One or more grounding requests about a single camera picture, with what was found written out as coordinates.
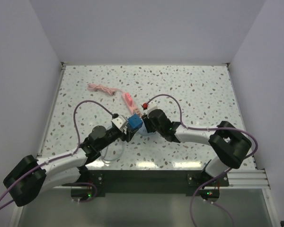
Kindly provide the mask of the blue cube socket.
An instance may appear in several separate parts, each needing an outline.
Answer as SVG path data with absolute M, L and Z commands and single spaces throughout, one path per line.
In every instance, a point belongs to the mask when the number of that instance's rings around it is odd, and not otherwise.
M 134 114 L 128 118 L 128 124 L 132 130 L 139 130 L 143 125 L 143 121 L 141 120 L 139 115 Z

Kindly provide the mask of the pink brown plug adapter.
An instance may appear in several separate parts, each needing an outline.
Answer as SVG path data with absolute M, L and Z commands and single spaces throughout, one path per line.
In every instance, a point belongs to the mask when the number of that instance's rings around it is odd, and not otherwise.
M 134 108 L 133 113 L 134 113 L 134 114 L 137 114 L 138 116 L 141 115 L 141 111 L 139 110 L 138 107 L 137 107 L 137 108 Z

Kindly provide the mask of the blue round socket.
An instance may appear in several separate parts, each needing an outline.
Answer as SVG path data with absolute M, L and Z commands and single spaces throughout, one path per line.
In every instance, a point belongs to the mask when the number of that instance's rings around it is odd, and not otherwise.
M 151 135 L 154 135 L 154 134 L 155 134 L 155 132 L 147 132 L 145 125 L 143 125 L 143 126 L 138 130 L 138 133 L 139 133 L 141 136 L 144 136 L 144 137 L 151 136 Z

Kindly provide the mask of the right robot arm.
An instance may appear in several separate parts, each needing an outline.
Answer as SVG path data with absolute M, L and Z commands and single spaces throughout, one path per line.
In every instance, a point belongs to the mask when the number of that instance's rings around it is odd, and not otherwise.
M 218 175 L 229 168 L 238 169 L 251 148 L 251 141 L 227 121 L 216 128 L 190 129 L 181 122 L 172 122 L 161 109 L 155 109 L 142 116 L 146 131 L 157 132 L 168 142 L 199 143 L 211 146 L 216 157 L 205 165 L 201 179 L 211 186 L 218 181 Z

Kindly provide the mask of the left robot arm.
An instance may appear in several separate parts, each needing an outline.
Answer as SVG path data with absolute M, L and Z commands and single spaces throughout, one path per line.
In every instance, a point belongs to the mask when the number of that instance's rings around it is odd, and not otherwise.
M 74 150 L 55 157 L 36 159 L 28 155 L 22 158 L 5 177 L 3 184 L 18 207 L 32 202 L 45 188 L 46 180 L 72 168 L 76 170 L 72 180 L 77 185 L 85 185 L 89 179 L 88 173 L 80 168 L 97 160 L 100 152 L 117 139 L 129 142 L 138 130 L 129 125 L 124 131 L 116 126 L 109 129 L 96 126 Z

